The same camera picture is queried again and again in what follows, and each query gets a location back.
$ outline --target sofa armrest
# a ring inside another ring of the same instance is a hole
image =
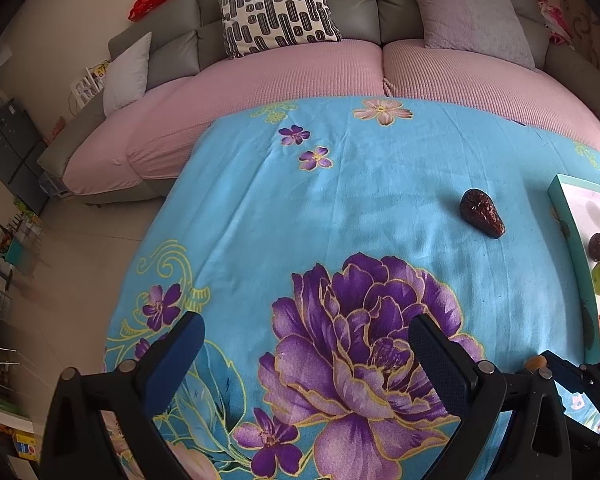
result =
[[[544,71],[575,94],[600,119],[600,70],[568,45],[549,44]]]
[[[38,164],[58,178],[62,178],[69,159],[92,131],[106,119],[102,107],[102,94],[87,103],[74,119],[65,126],[58,138],[38,158]]]

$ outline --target sofa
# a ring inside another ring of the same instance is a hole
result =
[[[105,117],[102,93],[40,156],[82,202],[166,196],[218,117],[312,96],[394,96],[479,108],[600,151],[600,72],[549,42],[538,0],[511,0],[536,70],[424,48],[416,0],[327,0],[343,40],[227,59],[218,0],[168,0],[109,41],[152,32],[147,92]]]

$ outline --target white pillow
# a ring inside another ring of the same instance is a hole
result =
[[[116,110],[138,101],[146,92],[151,33],[146,33],[107,67],[102,103],[109,117]]]

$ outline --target gray leather sofa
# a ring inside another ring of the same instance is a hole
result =
[[[566,86],[600,119],[600,72],[568,46],[549,43],[549,31],[544,26],[537,0],[511,1],[536,66]],[[344,39],[383,46],[424,35],[416,0],[327,0],[327,3]],[[227,57],[218,0],[167,1],[109,41],[111,59],[149,30],[153,36],[148,90],[178,78],[196,76]],[[294,98],[304,96],[299,92]],[[99,95],[40,156],[40,165],[62,178],[76,150],[105,120],[102,95]],[[142,180],[125,189],[84,194],[80,199],[85,203],[145,200],[167,195],[173,182],[173,178]]]

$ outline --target tray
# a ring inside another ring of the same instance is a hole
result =
[[[600,233],[600,185],[566,175],[556,175],[548,189],[567,240],[576,272],[582,311],[584,353],[587,363],[600,361],[600,296],[593,291],[589,239]]]

